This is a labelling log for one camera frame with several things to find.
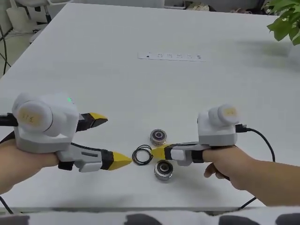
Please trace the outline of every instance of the plant leaf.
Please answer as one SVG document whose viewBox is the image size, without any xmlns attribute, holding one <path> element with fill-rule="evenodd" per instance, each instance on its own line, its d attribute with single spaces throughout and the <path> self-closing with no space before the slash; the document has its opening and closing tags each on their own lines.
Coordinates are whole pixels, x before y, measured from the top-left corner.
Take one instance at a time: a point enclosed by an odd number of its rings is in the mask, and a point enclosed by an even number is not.
<svg viewBox="0 0 300 225">
<path fill-rule="evenodd" d="M 294 39 L 294 37 L 299 33 L 299 28 L 298 27 L 294 27 L 290 30 L 289 32 L 289 36 L 290 36 L 290 40 L 292 41 Z"/>
<path fill-rule="evenodd" d="M 278 4 L 279 2 L 281 2 L 282 0 L 272 0 L 268 3 L 269 6 L 274 6 L 276 4 Z"/>
<path fill-rule="evenodd" d="M 281 18 L 287 18 L 287 17 L 289 17 L 291 14 L 293 14 L 293 12 L 294 12 L 294 9 L 291 8 L 290 10 L 288 10 L 288 11 L 284 12 L 282 15 L 280 15 L 280 17 L 281 17 Z"/>
<path fill-rule="evenodd" d="M 277 18 L 274 23 L 269 24 L 267 27 L 270 31 L 274 31 L 277 26 L 280 26 L 280 23 L 282 22 L 282 18 Z"/>
<path fill-rule="evenodd" d="M 286 35 L 289 34 L 292 25 L 288 21 L 281 21 L 276 24 L 274 28 L 274 38 L 277 41 L 282 40 Z"/>
<path fill-rule="evenodd" d="M 282 11 L 284 7 L 291 7 L 293 5 L 296 5 L 297 3 L 291 0 L 282 0 L 278 4 L 274 5 L 274 8 L 272 9 L 273 12 Z"/>
<path fill-rule="evenodd" d="M 294 6 L 294 13 L 300 12 L 300 5 Z"/>
<path fill-rule="evenodd" d="M 294 22 L 296 22 L 297 20 L 299 20 L 300 19 L 300 12 L 298 12 L 298 13 L 293 13 L 292 15 L 290 15 L 290 17 L 289 17 L 289 21 L 290 21 L 290 23 L 294 23 Z"/>
<path fill-rule="evenodd" d="M 299 45 L 300 44 L 300 36 L 296 37 L 293 41 L 292 41 L 293 45 Z"/>
</svg>

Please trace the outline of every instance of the black-and-white fabric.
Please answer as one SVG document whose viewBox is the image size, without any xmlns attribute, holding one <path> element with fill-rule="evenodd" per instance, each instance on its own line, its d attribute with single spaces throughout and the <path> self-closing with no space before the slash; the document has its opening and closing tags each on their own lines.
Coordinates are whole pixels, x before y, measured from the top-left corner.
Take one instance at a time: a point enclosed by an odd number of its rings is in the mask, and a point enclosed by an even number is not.
<svg viewBox="0 0 300 225">
<path fill-rule="evenodd" d="M 243 210 L 220 216 L 190 211 L 47 212 L 0 217 L 1 225 L 300 225 L 300 207 Z"/>
</svg>

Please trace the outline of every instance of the white chair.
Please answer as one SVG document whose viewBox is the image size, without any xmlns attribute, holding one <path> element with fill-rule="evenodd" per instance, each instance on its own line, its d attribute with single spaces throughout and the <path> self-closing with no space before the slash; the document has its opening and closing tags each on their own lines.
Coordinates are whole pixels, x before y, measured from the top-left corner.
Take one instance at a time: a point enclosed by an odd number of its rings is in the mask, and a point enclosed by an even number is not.
<svg viewBox="0 0 300 225">
<path fill-rule="evenodd" d="M 50 23 L 52 18 L 49 14 L 47 6 L 63 5 L 72 2 L 73 0 L 15 0 L 15 1 L 25 7 L 33 7 L 33 8 L 44 7 L 46 12 L 47 23 Z M 32 36 L 32 38 L 30 39 L 30 43 L 32 43 L 39 36 L 39 34 L 43 31 L 44 28 L 45 26 L 42 28 L 34 29 L 36 34 Z"/>
<path fill-rule="evenodd" d="M 72 2 L 73 0 L 15 0 L 15 1 L 26 7 L 33 7 L 33 8 L 44 7 L 46 12 L 47 22 L 50 23 L 51 16 L 48 12 L 47 6 L 63 5 Z"/>
</svg>

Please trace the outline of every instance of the green plant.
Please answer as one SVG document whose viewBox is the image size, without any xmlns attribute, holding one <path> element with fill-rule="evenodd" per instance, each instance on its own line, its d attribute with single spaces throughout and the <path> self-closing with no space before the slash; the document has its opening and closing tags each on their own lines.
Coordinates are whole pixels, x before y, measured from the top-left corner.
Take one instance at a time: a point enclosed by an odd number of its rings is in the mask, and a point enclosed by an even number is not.
<svg viewBox="0 0 300 225">
<path fill-rule="evenodd" d="M 289 35 L 293 45 L 300 44 L 300 0 L 272 0 L 271 13 L 280 14 L 274 23 L 268 25 L 277 41 Z"/>
</svg>

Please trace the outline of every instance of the yellow fingertip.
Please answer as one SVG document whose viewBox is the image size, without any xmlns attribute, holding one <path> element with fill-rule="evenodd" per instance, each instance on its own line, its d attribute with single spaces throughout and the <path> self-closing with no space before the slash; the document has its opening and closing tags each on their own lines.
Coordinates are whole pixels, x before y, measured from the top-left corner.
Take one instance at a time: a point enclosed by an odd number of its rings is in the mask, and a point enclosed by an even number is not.
<svg viewBox="0 0 300 225">
<path fill-rule="evenodd" d="M 113 153 L 113 163 L 108 168 L 108 170 L 116 170 L 132 162 L 131 158 L 128 158 L 127 156 L 124 156 L 121 153 L 118 152 L 112 152 L 112 153 Z"/>
<path fill-rule="evenodd" d="M 153 155 L 154 158 L 165 159 L 165 147 L 167 146 L 169 146 L 169 144 L 164 144 L 155 149 L 152 149 L 151 154 Z"/>
<path fill-rule="evenodd" d="M 108 118 L 106 116 L 100 115 L 98 113 L 90 112 L 90 115 L 96 120 L 98 120 L 98 119 L 108 120 Z"/>
</svg>

